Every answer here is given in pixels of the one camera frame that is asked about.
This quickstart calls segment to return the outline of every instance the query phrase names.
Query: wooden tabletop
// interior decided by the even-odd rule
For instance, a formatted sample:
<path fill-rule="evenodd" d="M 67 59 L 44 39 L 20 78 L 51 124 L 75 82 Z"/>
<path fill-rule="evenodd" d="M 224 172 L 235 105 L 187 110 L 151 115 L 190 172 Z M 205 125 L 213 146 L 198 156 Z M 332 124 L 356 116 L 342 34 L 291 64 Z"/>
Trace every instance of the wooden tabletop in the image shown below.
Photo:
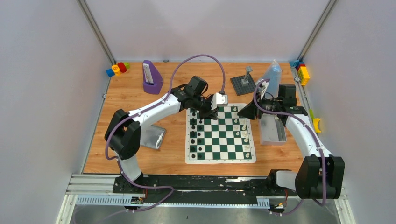
<path fill-rule="evenodd" d="M 253 94 L 236 96 L 230 78 L 245 74 L 245 67 L 251 66 L 254 80 L 261 77 L 270 63 L 222 63 L 226 71 L 226 94 L 229 103 L 249 103 Z M 105 131 L 116 110 L 130 111 L 143 107 L 160 97 L 169 88 L 170 76 L 178 63 L 154 63 L 161 73 L 164 84 L 159 95 L 150 95 L 143 91 L 141 63 L 130 63 L 131 68 L 120 76 L 112 78 L 92 146 L 84 168 L 85 173 L 119 173 L 116 161 L 105 158 Z M 294 84 L 288 63 L 281 63 L 281 83 Z M 176 73 L 173 87 L 188 83 L 192 76 L 199 76 L 209 84 L 208 94 L 219 92 L 222 74 L 216 63 L 192 62 L 184 64 Z M 167 130 L 159 150 L 140 147 L 137 153 L 139 166 L 144 174 L 178 175 L 264 175 L 271 169 L 291 169 L 298 171 L 302 156 L 293 136 L 286 130 L 287 141 L 282 146 L 264 146 L 260 144 L 258 121 L 251 121 L 255 142 L 256 163 L 247 164 L 186 164 L 185 129 L 186 110 L 168 116 L 156 125 Z"/>

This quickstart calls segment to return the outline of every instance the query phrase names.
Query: plastic bag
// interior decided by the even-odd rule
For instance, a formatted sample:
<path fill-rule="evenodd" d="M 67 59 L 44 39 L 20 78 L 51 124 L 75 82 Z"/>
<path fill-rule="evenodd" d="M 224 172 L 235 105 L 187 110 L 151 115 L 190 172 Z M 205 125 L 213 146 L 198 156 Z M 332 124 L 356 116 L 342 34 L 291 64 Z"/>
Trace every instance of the plastic bag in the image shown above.
<path fill-rule="evenodd" d="M 257 80 L 255 84 L 257 85 L 259 81 L 269 78 L 269 85 L 265 92 L 269 92 L 274 97 L 277 97 L 279 84 L 281 82 L 281 76 L 282 76 L 281 66 L 276 60 L 274 60 L 272 61 L 268 69 L 265 71 L 264 75 L 261 78 L 259 78 L 259 80 Z"/>

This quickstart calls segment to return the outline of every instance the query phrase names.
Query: blue lego brick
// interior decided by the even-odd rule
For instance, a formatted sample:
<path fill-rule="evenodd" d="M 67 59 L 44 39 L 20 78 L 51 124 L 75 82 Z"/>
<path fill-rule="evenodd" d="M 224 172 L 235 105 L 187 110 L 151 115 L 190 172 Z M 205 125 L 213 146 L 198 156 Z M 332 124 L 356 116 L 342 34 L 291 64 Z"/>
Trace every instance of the blue lego brick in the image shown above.
<path fill-rule="evenodd" d="M 107 75 L 108 75 L 109 77 L 112 77 L 112 76 L 115 75 L 113 69 L 107 69 L 107 70 L 106 70 L 106 73 L 107 73 Z"/>
<path fill-rule="evenodd" d="M 297 66 L 305 66 L 305 63 L 304 62 L 298 62 L 298 64 L 296 65 L 296 67 Z"/>
<path fill-rule="evenodd" d="M 290 67 L 295 68 L 299 62 L 300 62 L 299 60 L 289 61 L 289 65 Z"/>

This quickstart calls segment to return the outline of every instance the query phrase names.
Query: lego brick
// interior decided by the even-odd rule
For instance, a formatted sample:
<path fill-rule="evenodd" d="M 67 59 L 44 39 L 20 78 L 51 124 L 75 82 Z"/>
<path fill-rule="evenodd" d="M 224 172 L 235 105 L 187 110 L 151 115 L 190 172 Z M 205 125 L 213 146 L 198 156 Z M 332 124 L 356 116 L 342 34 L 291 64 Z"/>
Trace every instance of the lego brick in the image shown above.
<path fill-rule="evenodd" d="M 106 70 L 106 73 L 107 73 L 107 75 L 108 75 L 109 77 L 112 77 L 112 76 L 115 75 L 115 74 L 114 74 L 114 71 L 113 71 L 112 69 L 107 69 L 107 70 Z"/>
<path fill-rule="evenodd" d="M 245 70 L 246 70 L 246 72 L 252 72 L 252 71 L 253 71 L 253 69 L 252 69 L 251 66 L 247 66 L 247 67 L 245 68 Z"/>
<path fill-rule="evenodd" d="M 241 80 L 244 78 L 245 76 L 237 76 L 234 78 L 231 78 L 231 83 L 233 84 L 233 87 L 235 89 L 236 95 L 240 96 L 240 95 L 244 95 L 244 94 L 249 94 L 254 92 L 255 90 L 255 82 L 253 81 L 252 76 L 249 74 L 247 76 L 247 80 L 249 81 L 249 84 L 247 86 L 242 86 L 241 84 Z"/>
<path fill-rule="evenodd" d="M 242 79 L 242 80 L 240 81 L 240 84 L 241 84 L 243 87 L 245 87 L 245 86 L 249 85 L 249 81 L 248 81 L 248 80 L 245 80 L 245 79 Z"/>
<path fill-rule="evenodd" d="M 124 63 L 120 62 L 120 63 L 118 63 L 117 65 L 118 65 L 118 67 L 120 68 L 121 73 L 124 73 L 124 72 L 127 71 L 127 68 L 125 67 L 125 64 L 124 64 Z"/>
<path fill-rule="evenodd" d="M 127 69 L 129 69 L 129 68 L 130 68 L 130 66 L 129 66 L 129 63 L 128 63 L 128 62 L 124 62 L 124 65 L 125 65 L 125 68 L 127 68 Z"/>
<path fill-rule="evenodd" d="M 307 85 L 310 80 L 307 68 L 304 66 L 300 67 L 300 69 L 297 71 L 297 74 L 301 79 L 301 85 Z"/>
<path fill-rule="evenodd" d="M 114 74 L 115 74 L 116 76 L 121 75 L 121 71 L 120 71 L 120 68 L 118 67 L 118 65 L 113 65 L 113 66 L 112 66 L 112 70 L 113 70 L 113 72 L 114 72 Z"/>
<path fill-rule="evenodd" d="M 298 64 L 297 67 L 296 67 L 297 71 L 298 71 L 298 70 L 300 69 L 300 67 L 302 67 L 302 66 L 305 67 L 305 64 Z"/>
<path fill-rule="evenodd" d="M 290 67 L 295 68 L 299 62 L 299 60 L 289 61 L 289 65 Z"/>

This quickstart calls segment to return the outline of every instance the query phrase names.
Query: red lego brick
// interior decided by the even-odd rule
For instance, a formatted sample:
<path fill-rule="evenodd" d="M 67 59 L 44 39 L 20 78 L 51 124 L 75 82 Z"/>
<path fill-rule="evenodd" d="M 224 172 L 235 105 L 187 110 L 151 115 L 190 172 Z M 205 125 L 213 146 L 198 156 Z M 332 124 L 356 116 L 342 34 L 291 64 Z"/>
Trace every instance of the red lego brick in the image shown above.
<path fill-rule="evenodd" d="M 297 71 L 300 69 L 301 66 L 304 66 L 304 67 L 305 67 L 305 64 L 301 64 L 301 63 L 300 63 L 299 65 L 297 65 L 297 67 L 296 67 Z"/>
<path fill-rule="evenodd" d="M 126 66 L 124 65 L 124 63 L 120 62 L 120 63 L 118 63 L 117 65 L 118 65 L 118 67 L 120 68 L 121 73 L 124 73 L 124 72 L 127 71 L 127 68 L 126 68 Z"/>

